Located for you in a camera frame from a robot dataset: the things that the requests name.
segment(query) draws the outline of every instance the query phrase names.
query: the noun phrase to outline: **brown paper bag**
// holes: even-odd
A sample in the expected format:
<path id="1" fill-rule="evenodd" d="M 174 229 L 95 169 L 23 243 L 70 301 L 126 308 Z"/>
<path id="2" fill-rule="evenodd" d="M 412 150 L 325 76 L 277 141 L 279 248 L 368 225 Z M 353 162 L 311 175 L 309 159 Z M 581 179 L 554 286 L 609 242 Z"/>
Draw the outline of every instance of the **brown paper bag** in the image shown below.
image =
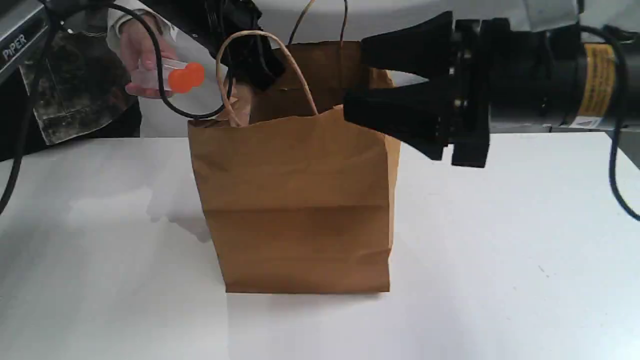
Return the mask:
<path id="1" fill-rule="evenodd" d="M 255 95 L 254 124 L 189 124 L 193 172 L 227 291 L 388 291 L 400 144 L 344 121 L 338 105 L 345 88 L 392 82 L 360 64 L 358 42 L 344 43 L 342 60 L 338 42 L 289 50 L 319 115 L 289 65 Z"/>

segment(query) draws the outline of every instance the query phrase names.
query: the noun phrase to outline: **paper bag handle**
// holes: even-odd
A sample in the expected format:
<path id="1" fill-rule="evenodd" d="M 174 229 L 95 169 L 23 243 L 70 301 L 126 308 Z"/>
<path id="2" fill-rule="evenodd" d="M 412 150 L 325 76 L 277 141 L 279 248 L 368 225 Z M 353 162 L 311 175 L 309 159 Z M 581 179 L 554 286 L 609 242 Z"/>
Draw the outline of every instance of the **paper bag handle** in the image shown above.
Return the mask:
<path id="1" fill-rule="evenodd" d="M 264 37 L 272 38 L 280 46 L 280 50 L 282 50 L 282 53 L 284 53 L 284 56 L 287 58 L 287 60 L 291 64 L 291 67 L 293 68 L 293 70 L 295 70 L 296 75 L 298 75 L 298 79 L 300 79 L 300 82 L 302 83 L 302 89 L 305 91 L 305 95 L 307 96 L 307 100 L 309 101 L 309 105 L 311 105 L 311 110 L 313 111 L 314 115 L 318 115 L 318 110 L 316 108 L 316 103 L 314 102 L 314 98 L 311 96 L 311 91 L 309 90 L 309 86 L 307 85 L 307 80 L 305 80 L 305 77 L 302 74 L 302 71 L 300 70 L 300 68 L 298 67 L 298 64 L 296 63 L 296 60 L 293 58 L 293 56 L 291 55 L 289 50 L 287 50 L 287 47 L 282 43 L 282 41 L 280 41 L 279 38 L 277 38 L 274 34 L 267 33 L 265 31 L 259 31 L 259 30 L 239 31 L 239 32 L 234 33 L 233 35 L 229 36 L 225 40 L 225 42 L 222 43 L 222 46 L 220 47 L 220 50 L 218 51 L 218 55 L 216 56 L 216 79 L 218 80 L 218 86 L 220 87 L 220 93 L 221 94 L 225 93 L 224 80 L 223 80 L 222 74 L 220 72 L 220 64 L 222 63 L 222 55 L 225 53 L 225 49 L 227 48 L 227 46 L 229 45 L 229 43 L 233 39 L 239 38 L 239 37 L 245 37 L 247 35 L 261 35 L 261 36 L 264 36 Z M 234 112 L 233 108 L 231 107 L 231 103 L 229 102 L 229 99 L 226 96 L 223 96 L 222 97 L 222 102 L 224 103 L 225 108 L 229 111 L 230 120 L 232 122 L 234 122 L 235 124 L 240 124 L 240 122 L 238 121 L 238 119 L 236 117 L 236 113 Z"/>
<path id="2" fill-rule="evenodd" d="M 305 17 L 307 12 L 309 11 L 309 8 L 311 8 L 311 5 L 313 5 L 315 1 L 316 0 L 309 0 L 309 4 L 307 4 L 305 8 L 302 9 L 302 12 L 298 17 L 298 20 L 296 21 L 296 25 L 293 27 L 293 30 L 291 30 L 291 35 L 289 35 L 289 42 L 287 43 L 287 46 L 293 43 L 293 37 L 296 36 L 296 32 L 298 31 L 298 27 L 300 26 L 302 19 Z M 344 17 L 342 18 L 342 29 L 340 30 L 340 48 L 342 48 L 342 43 L 344 41 L 344 29 L 347 27 L 348 13 L 349 13 L 349 0 L 344 0 Z"/>

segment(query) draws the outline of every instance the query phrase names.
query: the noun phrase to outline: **yellow label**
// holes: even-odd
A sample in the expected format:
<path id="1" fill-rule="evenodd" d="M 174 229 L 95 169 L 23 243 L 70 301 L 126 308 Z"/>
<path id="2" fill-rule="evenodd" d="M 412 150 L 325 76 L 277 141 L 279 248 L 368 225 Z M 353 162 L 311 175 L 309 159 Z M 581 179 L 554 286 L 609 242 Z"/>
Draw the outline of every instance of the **yellow label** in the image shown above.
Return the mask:
<path id="1" fill-rule="evenodd" d="M 616 58 L 611 46 L 584 44 L 587 57 L 587 81 L 578 116 L 603 117 L 616 84 Z"/>

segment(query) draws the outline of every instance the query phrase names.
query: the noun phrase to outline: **clear plastic container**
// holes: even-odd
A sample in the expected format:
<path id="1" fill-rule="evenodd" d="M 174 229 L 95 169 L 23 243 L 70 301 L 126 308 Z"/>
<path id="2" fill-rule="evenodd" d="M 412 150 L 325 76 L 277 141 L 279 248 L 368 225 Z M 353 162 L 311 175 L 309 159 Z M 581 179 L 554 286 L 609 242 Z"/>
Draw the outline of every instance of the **clear plastic container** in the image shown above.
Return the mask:
<path id="1" fill-rule="evenodd" d="M 199 63 L 183 63 L 162 59 L 164 89 L 185 94 L 204 82 L 204 67 Z M 145 70 L 142 65 L 131 72 L 131 82 L 143 88 L 158 89 L 157 70 Z"/>

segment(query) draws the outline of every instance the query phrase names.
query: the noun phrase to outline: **white table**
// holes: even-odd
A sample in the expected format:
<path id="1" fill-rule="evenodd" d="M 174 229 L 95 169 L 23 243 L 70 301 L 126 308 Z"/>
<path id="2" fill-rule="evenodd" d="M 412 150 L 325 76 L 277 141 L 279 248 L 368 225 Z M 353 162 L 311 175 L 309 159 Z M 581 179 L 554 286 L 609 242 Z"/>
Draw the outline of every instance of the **white table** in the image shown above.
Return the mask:
<path id="1" fill-rule="evenodd" d="M 0 217 L 0 357 L 638 359 L 640 226 L 609 144 L 495 135 L 484 170 L 405 147 L 380 296 L 226 295 L 186 139 L 28 156 Z"/>

